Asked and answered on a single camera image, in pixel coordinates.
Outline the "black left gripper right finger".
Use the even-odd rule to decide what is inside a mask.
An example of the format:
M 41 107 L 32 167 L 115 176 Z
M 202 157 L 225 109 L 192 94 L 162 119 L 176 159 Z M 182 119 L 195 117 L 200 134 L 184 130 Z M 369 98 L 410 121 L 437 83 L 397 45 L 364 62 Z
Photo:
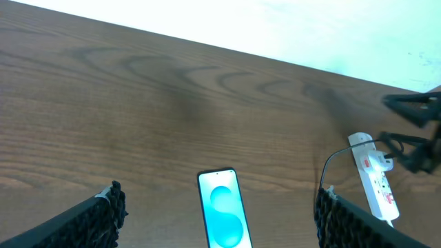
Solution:
M 330 187 L 318 190 L 314 222 L 320 248 L 424 248 L 421 242 L 390 227 Z

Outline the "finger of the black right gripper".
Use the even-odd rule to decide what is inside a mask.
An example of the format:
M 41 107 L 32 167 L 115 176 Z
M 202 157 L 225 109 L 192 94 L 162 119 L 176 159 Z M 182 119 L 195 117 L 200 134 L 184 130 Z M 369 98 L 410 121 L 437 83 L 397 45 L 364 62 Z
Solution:
M 424 94 L 388 94 L 382 103 L 417 127 L 440 121 L 440 92 Z
M 381 132 L 378 139 L 390 150 L 387 158 L 397 161 L 410 172 L 431 171 L 431 141 L 426 138 Z

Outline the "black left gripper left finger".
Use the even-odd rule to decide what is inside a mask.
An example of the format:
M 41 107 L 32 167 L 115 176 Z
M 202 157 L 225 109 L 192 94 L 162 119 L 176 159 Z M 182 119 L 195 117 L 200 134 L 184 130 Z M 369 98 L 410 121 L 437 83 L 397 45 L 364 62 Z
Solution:
M 1 248 L 116 248 L 128 212 L 121 184 L 1 243 Z

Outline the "blue Galaxy smartphone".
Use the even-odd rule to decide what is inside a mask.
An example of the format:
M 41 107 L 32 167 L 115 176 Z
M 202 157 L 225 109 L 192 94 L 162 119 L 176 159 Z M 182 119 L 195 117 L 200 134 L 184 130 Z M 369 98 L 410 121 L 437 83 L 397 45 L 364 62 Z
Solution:
M 201 171 L 197 184 L 209 248 L 252 248 L 238 175 L 232 167 Z

